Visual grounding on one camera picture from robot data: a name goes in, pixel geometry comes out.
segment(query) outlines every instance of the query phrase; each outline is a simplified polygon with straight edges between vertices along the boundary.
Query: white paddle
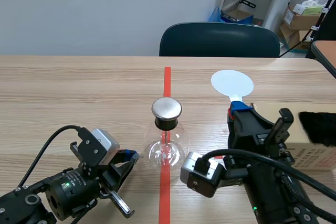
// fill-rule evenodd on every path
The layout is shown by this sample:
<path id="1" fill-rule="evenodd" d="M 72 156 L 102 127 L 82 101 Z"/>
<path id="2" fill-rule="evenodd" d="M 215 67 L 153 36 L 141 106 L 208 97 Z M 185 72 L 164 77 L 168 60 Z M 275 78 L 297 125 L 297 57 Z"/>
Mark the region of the white paddle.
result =
<path id="1" fill-rule="evenodd" d="M 230 101 L 243 101 L 243 97 L 253 91 L 254 84 L 249 76 L 235 70 L 221 70 L 211 77 L 211 84 Z"/>

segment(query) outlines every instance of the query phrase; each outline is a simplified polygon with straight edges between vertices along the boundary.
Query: metal lid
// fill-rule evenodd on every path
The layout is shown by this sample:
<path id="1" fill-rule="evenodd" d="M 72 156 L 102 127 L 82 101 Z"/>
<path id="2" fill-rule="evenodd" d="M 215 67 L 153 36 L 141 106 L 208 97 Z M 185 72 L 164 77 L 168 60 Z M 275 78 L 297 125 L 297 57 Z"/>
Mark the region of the metal lid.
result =
<path id="1" fill-rule="evenodd" d="M 182 112 L 181 104 L 171 97 L 157 99 L 152 105 L 152 113 L 162 121 L 177 119 Z"/>

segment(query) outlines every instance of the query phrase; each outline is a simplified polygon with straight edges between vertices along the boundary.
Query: glass bottle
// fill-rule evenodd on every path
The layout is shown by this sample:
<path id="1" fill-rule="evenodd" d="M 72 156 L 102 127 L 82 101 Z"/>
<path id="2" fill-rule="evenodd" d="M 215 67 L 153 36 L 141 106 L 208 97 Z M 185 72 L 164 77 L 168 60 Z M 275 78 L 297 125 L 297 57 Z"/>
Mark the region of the glass bottle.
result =
<path id="1" fill-rule="evenodd" d="M 181 112 L 181 104 L 170 97 L 159 98 L 152 105 L 155 120 L 144 134 L 144 158 L 155 169 L 181 168 L 188 154 L 187 132 L 177 120 Z"/>

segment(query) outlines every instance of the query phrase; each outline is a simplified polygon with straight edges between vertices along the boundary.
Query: chair backrest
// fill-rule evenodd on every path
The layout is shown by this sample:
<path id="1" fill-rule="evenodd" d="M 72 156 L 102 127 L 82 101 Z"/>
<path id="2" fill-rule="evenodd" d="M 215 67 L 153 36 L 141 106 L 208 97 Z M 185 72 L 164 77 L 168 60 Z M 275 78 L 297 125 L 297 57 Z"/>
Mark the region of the chair backrest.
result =
<path id="1" fill-rule="evenodd" d="M 231 23 L 182 23 L 162 36 L 160 56 L 277 58 L 280 45 L 268 29 Z"/>

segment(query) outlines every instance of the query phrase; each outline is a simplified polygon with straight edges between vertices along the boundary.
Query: black bristles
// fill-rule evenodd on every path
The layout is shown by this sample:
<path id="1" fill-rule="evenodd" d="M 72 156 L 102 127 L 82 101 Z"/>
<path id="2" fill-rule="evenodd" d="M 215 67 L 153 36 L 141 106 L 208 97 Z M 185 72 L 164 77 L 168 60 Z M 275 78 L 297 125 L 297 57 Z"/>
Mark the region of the black bristles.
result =
<path id="1" fill-rule="evenodd" d="M 336 146 L 336 114 L 300 112 L 299 119 L 309 139 L 314 144 Z"/>

